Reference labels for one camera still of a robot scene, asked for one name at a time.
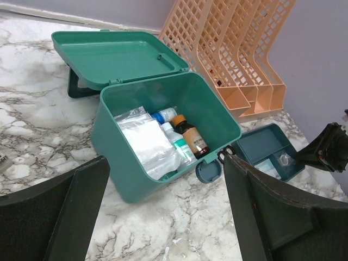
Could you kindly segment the white bottle green label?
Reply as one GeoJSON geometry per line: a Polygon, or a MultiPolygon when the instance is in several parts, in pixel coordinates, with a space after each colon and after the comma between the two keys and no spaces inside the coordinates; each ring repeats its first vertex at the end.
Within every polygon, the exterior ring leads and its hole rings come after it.
{"type": "Polygon", "coordinates": [[[181,156],[181,163],[178,168],[178,171],[181,171],[187,168],[188,166],[190,166],[191,164],[197,161],[192,150],[190,149],[187,142],[183,138],[183,135],[175,132],[169,122],[162,124],[161,127],[164,130],[167,137],[172,142],[172,144],[174,145],[174,147],[176,148],[177,152],[181,156]]]}

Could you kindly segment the white bottle blue label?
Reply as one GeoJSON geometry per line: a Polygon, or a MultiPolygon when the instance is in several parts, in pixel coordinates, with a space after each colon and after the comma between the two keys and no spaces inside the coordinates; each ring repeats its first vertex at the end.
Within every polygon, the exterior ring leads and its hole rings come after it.
{"type": "Polygon", "coordinates": [[[177,110],[176,107],[166,108],[160,111],[156,111],[150,114],[152,118],[156,119],[161,125],[170,122],[174,117],[176,117],[177,110]]]}

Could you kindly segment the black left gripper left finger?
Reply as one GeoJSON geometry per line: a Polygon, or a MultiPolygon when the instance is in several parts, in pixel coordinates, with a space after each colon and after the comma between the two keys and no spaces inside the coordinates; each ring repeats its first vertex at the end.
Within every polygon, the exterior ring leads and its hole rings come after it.
{"type": "Polygon", "coordinates": [[[1,260],[84,260],[109,173],[99,156],[1,196],[1,260]]]}

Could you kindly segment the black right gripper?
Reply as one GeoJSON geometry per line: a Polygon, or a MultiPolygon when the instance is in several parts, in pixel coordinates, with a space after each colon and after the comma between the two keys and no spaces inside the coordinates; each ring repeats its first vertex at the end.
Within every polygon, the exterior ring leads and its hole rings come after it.
{"type": "Polygon", "coordinates": [[[342,117],[344,123],[328,124],[305,148],[298,151],[295,159],[317,169],[344,172],[347,166],[347,109],[342,117]]]}

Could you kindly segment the amber bottle orange label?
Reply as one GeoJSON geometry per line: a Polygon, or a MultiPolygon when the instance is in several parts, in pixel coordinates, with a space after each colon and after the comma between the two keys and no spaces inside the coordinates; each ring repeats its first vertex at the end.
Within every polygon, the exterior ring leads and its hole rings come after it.
{"type": "Polygon", "coordinates": [[[195,126],[188,123],[187,119],[182,115],[177,115],[171,120],[171,123],[181,134],[188,146],[192,150],[194,156],[200,159],[210,152],[210,148],[204,141],[195,126]]]}

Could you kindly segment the dark teal divided tray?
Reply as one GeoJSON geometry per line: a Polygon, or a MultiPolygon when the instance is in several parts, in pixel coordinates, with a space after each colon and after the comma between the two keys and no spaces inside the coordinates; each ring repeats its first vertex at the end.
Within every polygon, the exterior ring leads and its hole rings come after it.
{"type": "Polygon", "coordinates": [[[255,167],[266,159],[270,159],[278,171],[281,181],[287,182],[305,169],[303,163],[295,159],[297,153],[294,146],[277,124],[269,124],[242,134],[241,138],[232,143],[236,155],[255,167]],[[274,154],[285,150],[296,163],[290,167],[281,167],[274,154]]]}

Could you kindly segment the tape roll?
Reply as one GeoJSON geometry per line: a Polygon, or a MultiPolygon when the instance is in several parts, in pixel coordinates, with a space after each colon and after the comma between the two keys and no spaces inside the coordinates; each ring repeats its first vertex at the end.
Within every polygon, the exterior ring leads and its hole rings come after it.
{"type": "Polygon", "coordinates": [[[290,167],[296,163],[295,159],[292,158],[285,150],[276,152],[274,156],[281,167],[290,167]]]}

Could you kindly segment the light blue mask packet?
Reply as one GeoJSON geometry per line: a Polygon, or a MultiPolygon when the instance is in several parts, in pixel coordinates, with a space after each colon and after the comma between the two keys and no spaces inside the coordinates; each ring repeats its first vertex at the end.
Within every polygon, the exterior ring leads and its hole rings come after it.
{"type": "Polygon", "coordinates": [[[261,163],[255,165],[255,168],[271,177],[281,179],[278,171],[276,170],[270,159],[266,159],[261,163]]]}

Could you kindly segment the green plastic medicine box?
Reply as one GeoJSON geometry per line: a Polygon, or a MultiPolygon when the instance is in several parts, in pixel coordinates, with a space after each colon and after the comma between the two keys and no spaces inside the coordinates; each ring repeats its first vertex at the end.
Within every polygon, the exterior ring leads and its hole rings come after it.
{"type": "Polygon", "coordinates": [[[218,153],[241,137],[241,129],[207,82],[188,63],[147,32],[60,31],[52,34],[56,52],[70,67],[68,95],[99,95],[91,141],[107,158],[110,178],[121,198],[137,203],[186,173],[202,183],[222,175],[218,153]],[[137,107],[154,113],[174,107],[194,125],[209,154],[158,181],[147,175],[115,117],[137,107]]]}

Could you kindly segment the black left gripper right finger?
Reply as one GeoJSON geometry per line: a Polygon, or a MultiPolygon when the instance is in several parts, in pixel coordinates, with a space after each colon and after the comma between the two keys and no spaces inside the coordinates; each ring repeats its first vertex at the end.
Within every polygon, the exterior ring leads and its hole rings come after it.
{"type": "Polygon", "coordinates": [[[223,160],[243,260],[347,260],[347,203],[275,179],[237,156],[223,160]]]}

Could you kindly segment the white gauze pad packet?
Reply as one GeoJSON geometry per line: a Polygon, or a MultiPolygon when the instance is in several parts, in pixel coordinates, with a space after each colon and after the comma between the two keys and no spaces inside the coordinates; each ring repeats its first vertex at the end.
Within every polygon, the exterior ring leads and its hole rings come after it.
{"type": "Polygon", "coordinates": [[[177,171],[181,155],[159,122],[143,107],[115,116],[115,120],[151,178],[160,180],[167,173],[177,171]]]}

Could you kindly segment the black handled scissors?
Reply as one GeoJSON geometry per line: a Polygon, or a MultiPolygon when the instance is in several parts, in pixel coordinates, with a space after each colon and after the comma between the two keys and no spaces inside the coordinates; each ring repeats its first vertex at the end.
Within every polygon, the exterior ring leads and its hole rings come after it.
{"type": "Polygon", "coordinates": [[[218,151],[217,159],[221,164],[223,164],[224,158],[227,156],[232,156],[232,155],[235,155],[235,150],[231,145],[227,145],[222,150],[218,151]]]}

